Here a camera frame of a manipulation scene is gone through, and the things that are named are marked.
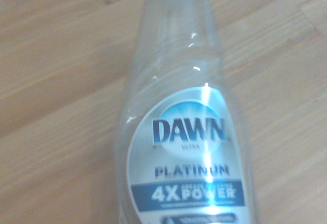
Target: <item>bottle label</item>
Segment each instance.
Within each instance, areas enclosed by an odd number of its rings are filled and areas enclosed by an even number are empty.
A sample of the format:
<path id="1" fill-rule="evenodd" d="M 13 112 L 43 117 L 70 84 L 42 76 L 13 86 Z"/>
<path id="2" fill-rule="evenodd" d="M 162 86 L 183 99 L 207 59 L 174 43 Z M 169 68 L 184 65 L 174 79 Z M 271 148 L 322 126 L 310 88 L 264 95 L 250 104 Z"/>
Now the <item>bottle label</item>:
<path id="1" fill-rule="evenodd" d="M 217 89 L 185 89 L 145 115 L 127 181 L 143 224 L 250 223 L 235 128 Z"/>

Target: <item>wooden surface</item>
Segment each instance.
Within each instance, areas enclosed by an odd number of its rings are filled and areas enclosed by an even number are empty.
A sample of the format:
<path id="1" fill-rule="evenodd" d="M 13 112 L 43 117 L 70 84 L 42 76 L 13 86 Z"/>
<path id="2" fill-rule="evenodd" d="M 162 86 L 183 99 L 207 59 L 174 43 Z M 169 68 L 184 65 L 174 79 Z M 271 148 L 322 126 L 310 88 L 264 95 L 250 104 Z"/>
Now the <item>wooden surface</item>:
<path id="1" fill-rule="evenodd" d="M 262 223 L 327 221 L 327 0 L 210 0 Z M 144 0 L 0 0 L 0 223 L 117 223 L 112 143 Z"/>

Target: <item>dawn dish soap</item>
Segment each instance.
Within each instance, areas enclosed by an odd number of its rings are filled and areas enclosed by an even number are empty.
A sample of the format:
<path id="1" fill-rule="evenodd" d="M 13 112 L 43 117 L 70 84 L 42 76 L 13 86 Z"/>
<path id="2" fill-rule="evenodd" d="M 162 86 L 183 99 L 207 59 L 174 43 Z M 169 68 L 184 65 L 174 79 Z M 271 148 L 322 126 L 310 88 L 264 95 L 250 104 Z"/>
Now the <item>dawn dish soap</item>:
<path id="1" fill-rule="evenodd" d="M 208 0 L 148 0 L 115 144 L 121 224 L 254 224 Z"/>

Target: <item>dish soap bottle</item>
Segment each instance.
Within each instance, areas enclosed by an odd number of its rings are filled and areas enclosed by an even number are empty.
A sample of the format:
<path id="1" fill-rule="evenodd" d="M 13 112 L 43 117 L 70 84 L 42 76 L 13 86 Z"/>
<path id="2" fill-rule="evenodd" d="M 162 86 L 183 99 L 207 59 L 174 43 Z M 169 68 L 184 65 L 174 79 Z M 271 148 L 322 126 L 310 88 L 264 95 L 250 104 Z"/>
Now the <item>dish soap bottle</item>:
<path id="1" fill-rule="evenodd" d="M 247 137 L 208 0 L 148 0 L 115 144 L 122 224 L 253 224 Z"/>

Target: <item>plastic bottle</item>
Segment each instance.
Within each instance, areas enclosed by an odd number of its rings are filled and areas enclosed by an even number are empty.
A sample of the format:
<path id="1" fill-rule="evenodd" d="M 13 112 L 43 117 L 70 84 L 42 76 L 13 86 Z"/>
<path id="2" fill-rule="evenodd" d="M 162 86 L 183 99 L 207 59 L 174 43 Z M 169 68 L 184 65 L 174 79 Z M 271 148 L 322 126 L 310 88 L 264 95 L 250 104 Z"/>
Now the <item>plastic bottle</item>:
<path id="1" fill-rule="evenodd" d="M 256 223 L 208 0 L 148 0 L 115 144 L 121 224 Z"/>

